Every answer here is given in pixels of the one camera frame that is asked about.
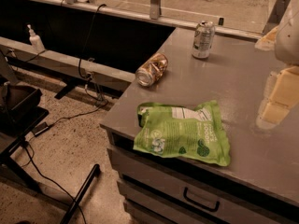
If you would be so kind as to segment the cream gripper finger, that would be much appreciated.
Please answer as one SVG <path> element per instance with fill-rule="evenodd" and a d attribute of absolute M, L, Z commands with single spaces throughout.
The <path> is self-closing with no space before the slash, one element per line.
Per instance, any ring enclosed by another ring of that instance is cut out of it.
<path fill-rule="evenodd" d="M 293 108 L 299 103 L 299 67 L 288 66 L 278 74 L 271 72 L 264 90 L 265 98 L 277 105 Z"/>
<path fill-rule="evenodd" d="M 273 104 L 268 99 L 263 99 L 258 110 L 256 125 L 264 130 L 273 129 L 286 118 L 289 112 L 288 108 Z"/>

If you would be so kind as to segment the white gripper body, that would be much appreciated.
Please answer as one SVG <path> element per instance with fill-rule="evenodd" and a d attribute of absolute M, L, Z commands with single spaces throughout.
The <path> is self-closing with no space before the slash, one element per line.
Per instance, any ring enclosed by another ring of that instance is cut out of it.
<path fill-rule="evenodd" d="M 289 6 L 280 21 L 275 41 L 276 58 L 290 65 L 299 64 L 299 7 Z"/>

